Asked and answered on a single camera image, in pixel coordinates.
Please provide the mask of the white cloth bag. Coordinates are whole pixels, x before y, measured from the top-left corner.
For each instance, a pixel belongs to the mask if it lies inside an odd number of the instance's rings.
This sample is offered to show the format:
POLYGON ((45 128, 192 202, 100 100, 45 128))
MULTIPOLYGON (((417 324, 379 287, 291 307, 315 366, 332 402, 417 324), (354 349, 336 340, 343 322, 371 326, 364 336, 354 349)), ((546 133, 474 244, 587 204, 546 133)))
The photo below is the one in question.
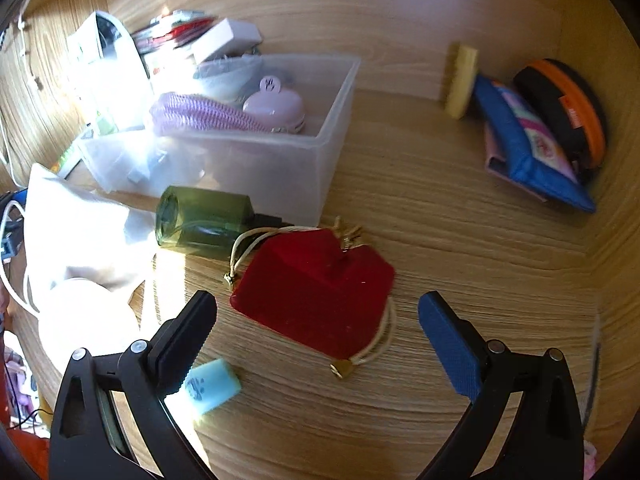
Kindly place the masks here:
POLYGON ((80 348, 118 353, 138 339, 129 301, 156 253, 155 217, 30 170, 25 207, 26 273, 38 333, 58 370, 80 348))

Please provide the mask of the dark green glass bottle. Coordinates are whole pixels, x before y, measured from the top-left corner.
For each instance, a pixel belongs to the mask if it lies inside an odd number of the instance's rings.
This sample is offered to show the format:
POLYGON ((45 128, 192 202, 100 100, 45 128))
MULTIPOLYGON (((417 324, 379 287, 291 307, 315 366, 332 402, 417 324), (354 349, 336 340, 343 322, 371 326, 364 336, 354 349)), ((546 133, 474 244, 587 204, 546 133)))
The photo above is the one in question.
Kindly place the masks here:
POLYGON ((254 211, 246 195, 205 188, 168 186, 155 213, 160 248, 217 260, 230 257, 235 240, 244 232, 282 226, 288 223, 254 211))

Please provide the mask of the black orange round case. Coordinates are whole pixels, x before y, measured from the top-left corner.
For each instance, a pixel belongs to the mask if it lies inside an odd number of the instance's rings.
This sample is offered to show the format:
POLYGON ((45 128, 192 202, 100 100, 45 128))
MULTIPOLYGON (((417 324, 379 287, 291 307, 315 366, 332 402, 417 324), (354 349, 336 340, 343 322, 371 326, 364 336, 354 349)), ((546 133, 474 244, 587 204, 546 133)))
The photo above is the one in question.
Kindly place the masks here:
POLYGON ((559 142, 582 180, 600 169, 608 149, 608 122, 590 85, 555 58, 538 58, 512 79, 513 87, 559 142))

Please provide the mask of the clear plastic storage bin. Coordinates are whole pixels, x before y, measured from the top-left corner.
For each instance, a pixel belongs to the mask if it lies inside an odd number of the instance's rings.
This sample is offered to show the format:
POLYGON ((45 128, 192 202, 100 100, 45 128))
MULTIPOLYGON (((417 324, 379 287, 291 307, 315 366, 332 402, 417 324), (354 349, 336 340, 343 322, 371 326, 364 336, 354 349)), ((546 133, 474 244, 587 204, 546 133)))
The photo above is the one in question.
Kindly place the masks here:
POLYGON ((244 55, 162 70, 140 122, 86 132, 79 148, 103 191, 158 197, 171 185, 246 195, 255 209, 290 223, 319 223, 350 123, 360 59, 344 54, 244 55), (170 96, 204 98, 239 112, 260 90, 292 90, 303 127, 221 129, 202 114, 168 125, 170 96))

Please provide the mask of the pink round compact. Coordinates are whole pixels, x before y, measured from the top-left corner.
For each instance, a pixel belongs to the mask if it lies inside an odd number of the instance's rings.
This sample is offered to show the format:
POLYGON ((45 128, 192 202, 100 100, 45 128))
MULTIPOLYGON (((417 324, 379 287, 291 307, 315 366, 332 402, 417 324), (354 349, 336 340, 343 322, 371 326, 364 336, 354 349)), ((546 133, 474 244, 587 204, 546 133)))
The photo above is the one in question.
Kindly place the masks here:
POLYGON ((274 75, 262 78, 258 91, 244 102, 243 112, 267 130, 292 134, 300 133, 306 120, 302 97, 274 75))

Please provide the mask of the stack of packets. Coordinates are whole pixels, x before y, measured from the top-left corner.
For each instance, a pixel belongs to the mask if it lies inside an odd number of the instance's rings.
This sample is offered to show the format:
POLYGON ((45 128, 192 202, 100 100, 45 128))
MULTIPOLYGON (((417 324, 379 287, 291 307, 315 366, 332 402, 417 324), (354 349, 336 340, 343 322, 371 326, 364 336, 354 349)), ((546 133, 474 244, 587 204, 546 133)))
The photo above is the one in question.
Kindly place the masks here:
POLYGON ((216 15, 203 11, 175 10, 157 16, 131 37, 140 54, 175 49, 202 36, 216 21, 216 15))

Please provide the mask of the white rectangular box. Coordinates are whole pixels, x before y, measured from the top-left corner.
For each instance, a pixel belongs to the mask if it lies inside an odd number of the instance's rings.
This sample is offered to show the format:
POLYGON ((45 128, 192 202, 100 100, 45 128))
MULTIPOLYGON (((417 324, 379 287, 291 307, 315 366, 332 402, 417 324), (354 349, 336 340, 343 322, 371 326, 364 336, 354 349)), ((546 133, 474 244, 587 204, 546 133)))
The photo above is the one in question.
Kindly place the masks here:
POLYGON ((191 44, 190 53, 197 63, 213 58, 242 54, 262 43, 262 34, 250 22, 225 18, 191 44))

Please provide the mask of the red drawstring pouch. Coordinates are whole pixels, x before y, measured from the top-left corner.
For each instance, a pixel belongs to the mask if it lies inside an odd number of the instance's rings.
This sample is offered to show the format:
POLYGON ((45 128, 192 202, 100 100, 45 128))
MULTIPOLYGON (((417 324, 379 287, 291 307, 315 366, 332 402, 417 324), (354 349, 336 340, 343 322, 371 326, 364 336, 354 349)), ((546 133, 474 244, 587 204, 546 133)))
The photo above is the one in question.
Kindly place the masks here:
POLYGON ((395 270, 358 228, 249 230, 231 248, 226 280, 235 311, 324 354, 338 378, 395 338, 395 270))

